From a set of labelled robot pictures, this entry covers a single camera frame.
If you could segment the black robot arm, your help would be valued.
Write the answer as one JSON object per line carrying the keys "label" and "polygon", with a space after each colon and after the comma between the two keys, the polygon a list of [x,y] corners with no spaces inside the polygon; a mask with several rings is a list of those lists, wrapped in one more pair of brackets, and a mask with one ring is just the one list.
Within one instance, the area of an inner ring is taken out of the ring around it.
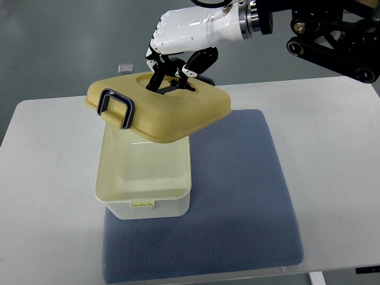
{"label": "black robot arm", "polygon": [[294,56],[362,83],[379,78],[379,1],[238,1],[243,37],[273,32],[273,13],[290,10]]}

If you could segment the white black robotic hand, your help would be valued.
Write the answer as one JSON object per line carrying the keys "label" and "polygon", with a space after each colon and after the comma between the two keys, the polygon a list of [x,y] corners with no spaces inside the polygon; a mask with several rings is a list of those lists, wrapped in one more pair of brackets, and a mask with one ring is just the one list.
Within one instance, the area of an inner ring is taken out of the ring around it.
{"label": "white black robotic hand", "polygon": [[164,13],[145,56],[153,72],[147,89],[157,92],[166,76],[173,88],[190,89],[190,78],[213,84],[203,73],[218,60],[217,44],[250,39],[259,30],[257,1],[197,2]]}

